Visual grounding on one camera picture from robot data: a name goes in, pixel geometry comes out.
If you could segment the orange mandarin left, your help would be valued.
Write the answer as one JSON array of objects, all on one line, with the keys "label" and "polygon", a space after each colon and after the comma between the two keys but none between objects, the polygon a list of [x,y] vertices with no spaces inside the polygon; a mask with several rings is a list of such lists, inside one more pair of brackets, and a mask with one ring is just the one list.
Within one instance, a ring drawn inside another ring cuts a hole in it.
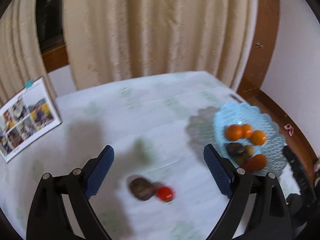
[{"label": "orange mandarin left", "polygon": [[237,141],[243,138],[241,125],[230,125],[225,128],[225,137],[229,141]]}]

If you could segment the dark avocado in basket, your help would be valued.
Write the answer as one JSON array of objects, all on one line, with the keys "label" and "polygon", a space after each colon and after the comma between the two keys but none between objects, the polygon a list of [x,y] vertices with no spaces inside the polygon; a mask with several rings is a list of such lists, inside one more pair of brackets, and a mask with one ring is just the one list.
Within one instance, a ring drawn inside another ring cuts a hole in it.
[{"label": "dark avocado in basket", "polygon": [[244,146],[237,142],[228,143],[226,145],[226,151],[231,157],[242,156],[246,152]]}]

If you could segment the pink slippers on floor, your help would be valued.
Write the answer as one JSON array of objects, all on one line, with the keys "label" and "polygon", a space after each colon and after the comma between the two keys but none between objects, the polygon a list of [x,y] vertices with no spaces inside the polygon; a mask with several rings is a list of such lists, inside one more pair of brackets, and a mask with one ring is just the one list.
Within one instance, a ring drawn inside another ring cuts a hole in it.
[{"label": "pink slippers on floor", "polygon": [[294,134],[294,127],[291,124],[286,124],[284,129],[288,132],[289,136],[293,136]]}]

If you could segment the small red tomato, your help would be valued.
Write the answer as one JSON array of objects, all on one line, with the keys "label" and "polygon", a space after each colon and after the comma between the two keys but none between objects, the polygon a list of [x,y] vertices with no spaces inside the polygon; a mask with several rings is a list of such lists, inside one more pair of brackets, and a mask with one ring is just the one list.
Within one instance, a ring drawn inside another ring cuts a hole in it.
[{"label": "small red tomato", "polygon": [[157,189],[156,196],[163,202],[170,202],[174,199],[175,194],[172,188],[161,186]]}]

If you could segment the orange mandarin middle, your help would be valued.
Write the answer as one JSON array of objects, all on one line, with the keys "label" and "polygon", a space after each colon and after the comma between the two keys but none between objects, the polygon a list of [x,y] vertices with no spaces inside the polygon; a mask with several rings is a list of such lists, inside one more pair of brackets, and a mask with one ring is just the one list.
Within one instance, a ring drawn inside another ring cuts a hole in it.
[{"label": "orange mandarin middle", "polygon": [[244,139],[248,139],[253,132],[252,126],[250,124],[243,124],[241,126],[241,130],[242,130],[242,138]]}]

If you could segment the large orange front mandarin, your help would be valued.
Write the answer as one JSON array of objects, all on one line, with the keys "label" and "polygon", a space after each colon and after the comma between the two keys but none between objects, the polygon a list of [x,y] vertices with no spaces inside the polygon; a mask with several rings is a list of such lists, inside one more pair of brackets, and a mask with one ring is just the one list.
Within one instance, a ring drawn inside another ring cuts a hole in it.
[{"label": "large orange front mandarin", "polygon": [[266,164],[266,156],[263,154],[257,154],[251,157],[247,162],[245,162],[243,168],[246,170],[246,172],[254,173],[265,168]]}]

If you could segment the dark brown passion fruit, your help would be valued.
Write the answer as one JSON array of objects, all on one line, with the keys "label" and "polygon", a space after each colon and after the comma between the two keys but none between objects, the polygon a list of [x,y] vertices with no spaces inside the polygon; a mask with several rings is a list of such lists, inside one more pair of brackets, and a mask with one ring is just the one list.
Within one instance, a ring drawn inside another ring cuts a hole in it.
[{"label": "dark brown passion fruit", "polygon": [[130,192],[138,200],[147,201],[156,193],[155,187],[145,178],[138,177],[129,183]]}]

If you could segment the white patterned tablecloth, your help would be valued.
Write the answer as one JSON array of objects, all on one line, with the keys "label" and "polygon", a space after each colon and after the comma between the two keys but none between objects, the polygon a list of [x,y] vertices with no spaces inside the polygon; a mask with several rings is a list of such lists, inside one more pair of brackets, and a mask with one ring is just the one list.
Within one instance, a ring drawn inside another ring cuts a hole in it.
[{"label": "white patterned tablecloth", "polygon": [[[21,237],[37,185],[46,172],[68,174],[106,145],[115,151],[90,200],[113,239],[205,239],[228,199],[203,161],[215,141],[213,117],[236,94],[206,72],[150,76],[81,90],[53,103],[62,123],[1,161],[1,209]],[[163,202],[130,192],[142,177],[173,189]]]}]

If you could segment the photo calendar stand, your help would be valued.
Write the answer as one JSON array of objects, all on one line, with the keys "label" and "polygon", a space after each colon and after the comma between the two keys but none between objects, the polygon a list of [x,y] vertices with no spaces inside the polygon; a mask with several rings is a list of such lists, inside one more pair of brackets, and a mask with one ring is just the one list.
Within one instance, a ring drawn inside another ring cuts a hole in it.
[{"label": "photo calendar stand", "polygon": [[1,107],[1,157],[8,163],[61,123],[44,78],[27,82]]}]

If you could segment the light blue plastic fruit basket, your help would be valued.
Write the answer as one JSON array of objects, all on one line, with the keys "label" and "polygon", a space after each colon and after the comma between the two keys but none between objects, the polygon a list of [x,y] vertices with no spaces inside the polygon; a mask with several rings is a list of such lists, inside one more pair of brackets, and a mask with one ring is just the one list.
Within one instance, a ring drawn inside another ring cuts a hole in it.
[{"label": "light blue plastic fruit basket", "polygon": [[215,136],[216,150],[220,156],[227,158],[231,163],[239,165],[228,155],[226,145],[230,142],[225,137],[225,128],[231,125],[249,124],[253,130],[260,130],[266,134],[266,142],[261,145],[254,145],[249,139],[239,139],[242,145],[252,145],[254,154],[263,154],[267,158],[267,164],[255,175],[264,176],[268,172],[273,172],[276,176],[281,176],[287,164],[287,159],[283,155],[283,147],[286,145],[285,137],[279,133],[279,126],[272,121],[268,114],[263,114],[257,106],[249,104],[229,102],[222,105],[213,117],[213,131]]}]

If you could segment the orange mandarin right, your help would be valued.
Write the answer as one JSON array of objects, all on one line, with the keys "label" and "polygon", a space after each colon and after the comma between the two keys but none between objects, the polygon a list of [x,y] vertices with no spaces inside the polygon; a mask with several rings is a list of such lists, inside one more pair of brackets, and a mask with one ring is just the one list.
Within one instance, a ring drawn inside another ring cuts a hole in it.
[{"label": "orange mandarin right", "polygon": [[250,136],[250,141],[253,145],[263,145],[267,140],[267,136],[263,131],[255,130]]}]

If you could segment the beige patterned curtain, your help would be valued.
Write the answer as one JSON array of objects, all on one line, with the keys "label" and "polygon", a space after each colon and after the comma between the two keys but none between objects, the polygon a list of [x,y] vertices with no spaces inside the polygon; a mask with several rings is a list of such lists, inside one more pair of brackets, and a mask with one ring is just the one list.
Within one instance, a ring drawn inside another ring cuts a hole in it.
[{"label": "beige patterned curtain", "polygon": [[244,73],[255,0],[1,0],[1,103],[43,77],[44,43],[66,46],[77,89],[204,70],[231,89]]}]

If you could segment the small tan round fruit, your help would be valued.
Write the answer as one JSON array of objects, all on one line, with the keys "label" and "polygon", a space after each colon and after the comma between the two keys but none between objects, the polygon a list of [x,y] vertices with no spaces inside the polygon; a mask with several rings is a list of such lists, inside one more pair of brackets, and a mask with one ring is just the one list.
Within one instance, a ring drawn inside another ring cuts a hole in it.
[{"label": "small tan round fruit", "polygon": [[252,145],[245,145],[245,146],[244,146],[244,149],[245,149],[246,154],[247,154],[249,157],[253,156],[253,154],[254,154],[254,148],[253,148]]}]

